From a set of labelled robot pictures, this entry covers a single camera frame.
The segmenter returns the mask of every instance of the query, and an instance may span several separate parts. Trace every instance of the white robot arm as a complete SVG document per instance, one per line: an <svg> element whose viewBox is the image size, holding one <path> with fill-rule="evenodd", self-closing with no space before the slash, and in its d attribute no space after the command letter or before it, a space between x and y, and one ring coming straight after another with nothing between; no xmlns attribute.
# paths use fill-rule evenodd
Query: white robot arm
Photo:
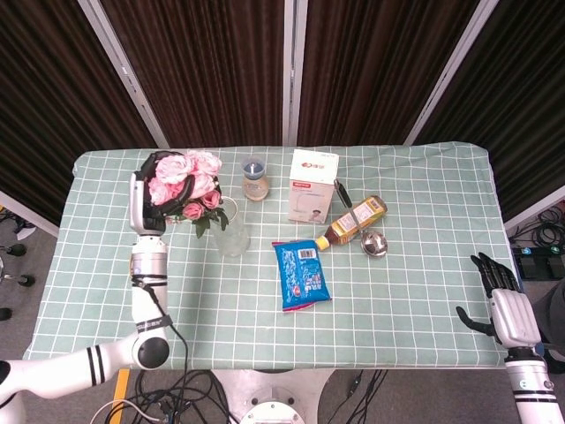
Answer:
<svg viewBox="0 0 565 424"><path fill-rule="evenodd" d="M132 318L137 331L113 343L98 344L50 360L0 360L0 422L26 420L22 390L42 398L58 398L108 381L121 367L160 367L169 357L167 315L167 247L161 240L164 216L175 211L192 190L185 185L178 200L151 205L147 181L158 161L173 152L157 152L130 181L130 226L138 233L132 249Z"/></svg>
<svg viewBox="0 0 565 424"><path fill-rule="evenodd" d="M541 342L531 303L512 271L485 254L471 257L481 274L491 310L491 323L475 322L461 307L461 321L508 349L504 360L523 424L563 424L563 416L547 375L546 363L534 347Z"/></svg>

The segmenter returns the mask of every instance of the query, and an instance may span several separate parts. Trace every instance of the white paper box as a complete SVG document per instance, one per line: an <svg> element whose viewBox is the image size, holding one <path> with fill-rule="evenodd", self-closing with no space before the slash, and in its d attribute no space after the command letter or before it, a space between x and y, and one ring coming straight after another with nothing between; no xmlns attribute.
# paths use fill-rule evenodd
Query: white paper box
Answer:
<svg viewBox="0 0 565 424"><path fill-rule="evenodd" d="M295 149L290 168L289 219L325 223L339 155Z"/></svg>

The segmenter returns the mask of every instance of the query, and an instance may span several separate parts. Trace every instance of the blue snack bag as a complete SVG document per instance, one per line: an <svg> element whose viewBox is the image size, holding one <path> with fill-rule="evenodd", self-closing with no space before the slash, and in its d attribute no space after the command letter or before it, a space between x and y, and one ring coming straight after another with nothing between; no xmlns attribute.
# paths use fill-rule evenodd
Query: blue snack bag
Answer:
<svg viewBox="0 0 565 424"><path fill-rule="evenodd" d="M281 273L282 310L295 311L330 300L313 240L273 243Z"/></svg>

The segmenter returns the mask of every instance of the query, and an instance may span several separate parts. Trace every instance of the pink rose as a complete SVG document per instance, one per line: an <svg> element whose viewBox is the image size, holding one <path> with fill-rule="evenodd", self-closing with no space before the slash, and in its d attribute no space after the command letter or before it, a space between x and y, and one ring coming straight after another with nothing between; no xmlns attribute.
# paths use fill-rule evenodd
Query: pink rose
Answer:
<svg viewBox="0 0 565 424"><path fill-rule="evenodd" d="M222 167L222 161L210 152L191 150L185 156L191 158L194 162L194 170L192 173L208 174L215 177Z"/></svg>
<svg viewBox="0 0 565 424"><path fill-rule="evenodd" d="M177 184L185 181L194 170L194 162L184 155L165 156L157 163L155 175L161 182Z"/></svg>
<svg viewBox="0 0 565 424"><path fill-rule="evenodd" d="M204 203L204 206L208 209L217 208L220 204L220 192L212 190L211 192L204 194L200 199L202 200L202 203Z"/></svg>
<svg viewBox="0 0 565 424"><path fill-rule="evenodd" d="M156 206L175 199L183 188L185 188L184 181L178 184L164 184L159 178L152 178L149 181L149 194L151 194L151 201Z"/></svg>
<svg viewBox="0 0 565 424"><path fill-rule="evenodd" d="M188 219L198 219L204 213L204 207L198 202L189 203L183 209L183 215Z"/></svg>
<svg viewBox="0 0 565 424"><path fill-rule="evenodd" d="M171 199L175 199L180 194L180 192L183 191L183 188L185 188L185 182L181 181L180 183L176 184L166 184L166 186L169 189Z"/></svg>
<svg viewBox="0 0 565 424"><path fill-rule="evenodd" d="M198 199L204 194L215 189L215 182L207 174L194 174L194 187L192 188L191 199Z"/></svg>

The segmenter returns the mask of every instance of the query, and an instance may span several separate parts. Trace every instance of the table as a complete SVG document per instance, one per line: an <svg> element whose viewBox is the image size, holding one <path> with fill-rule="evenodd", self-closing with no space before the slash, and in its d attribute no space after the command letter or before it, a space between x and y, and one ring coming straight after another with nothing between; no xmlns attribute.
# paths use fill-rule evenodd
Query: table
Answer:
<svg viewBox="0 0 565 424"><path fill-rule="evenodd" d="M274 240L311 239L326 224L288 221L293 148L211 148L225 195L244 211L251 244L221 257L211 237L169 225L169 314L189 345L189 367L502 367L505 352L463 326L456 306L487 321L486 298L469 256L484 252L514 269L487 152L466 143L316 148L340 156L338 177L353 201L378 194L388 214L374 225L388 239L381 260L353 241L320 253L332 301L282 312ZM75 163L33 341L43 359L131 334L129 178L152 150L86 153ZM248 201L240 161L267 161L270 192ZM164 365L182 368L170 332Z"/></svg>

